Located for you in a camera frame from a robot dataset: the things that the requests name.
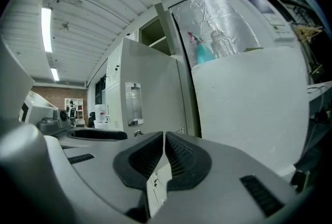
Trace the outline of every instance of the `person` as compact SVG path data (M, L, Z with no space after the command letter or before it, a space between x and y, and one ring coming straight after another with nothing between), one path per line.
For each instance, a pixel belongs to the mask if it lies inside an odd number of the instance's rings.
M75 119L76 119L76 108L74 107L73 101L70 101L69 104L70 104L70 108L67 110L68 119L71 120L71 122L73 124L73 123L76 123L76 121L75 121Z

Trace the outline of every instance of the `window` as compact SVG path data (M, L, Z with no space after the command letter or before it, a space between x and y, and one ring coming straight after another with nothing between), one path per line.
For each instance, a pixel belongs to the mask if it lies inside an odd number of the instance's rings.
M95 84L95 104L104 104L102 92L106 87L106 75L103 76L98 83Z

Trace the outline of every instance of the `black trim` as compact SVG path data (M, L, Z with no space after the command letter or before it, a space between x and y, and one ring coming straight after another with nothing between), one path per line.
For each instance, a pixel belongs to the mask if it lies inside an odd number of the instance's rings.
M22 110L23 110L23 115L22 115L22 120L21 121L24 122L25 119L26 119L27 111L29 110L29 107L25 104L25 102L22 105Z
M119 141L127 139L128 136L123 131L110 131L103 129L73 129L66 133L69 138L93 141Z
M176 5L178 5L178 4L181 4L181 3L185 2L185 1L188 1L188 0L182 0L182 1L180 1L180 2L178 2L178 3L176 3L176 4L174 4L174 5L171 5L170 7L168 7L168 9L170 9L170 8L172 8L173 6L176 6Z
M163 153L163 136L162 132L155 132L142 137L147 139L115 156L113 169L124 185L145 191Z
M167 191L194 188L209 174L212 167L210 155L181 138L185 136L189 135L166 132L165 152L172 170L172 180L167 183Z
M265 216L271 216L284 206L268 189L266 189L256 176L244 176L240 178L240 182L264 212Z
M69 160L70 164L75 164L75 163L90 160L93 158L94 158L94 156L91 154L84 154L84 155L68 158L68 160Z

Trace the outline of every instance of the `white shelving unit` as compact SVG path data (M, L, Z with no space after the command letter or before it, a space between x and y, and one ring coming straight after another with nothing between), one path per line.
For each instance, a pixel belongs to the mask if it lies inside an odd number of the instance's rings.
M85 124L84 122L84 107L83 107L83 99L73 99L73 98L65 98L64 99L64 107L70 107L70 101L73 101L74 107L77 111L76 116L76 125L78 124Z

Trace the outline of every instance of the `spray bottle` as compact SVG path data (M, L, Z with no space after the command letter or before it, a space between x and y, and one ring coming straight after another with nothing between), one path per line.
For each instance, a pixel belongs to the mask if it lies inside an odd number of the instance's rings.
M215 59L211 50L207 46L205 46L203 40L200 37L196 36L194 33L190 31L188 32L188 34L190 35L190 42L192 42L194 39L196 40L198 64L205 63L207 61Z

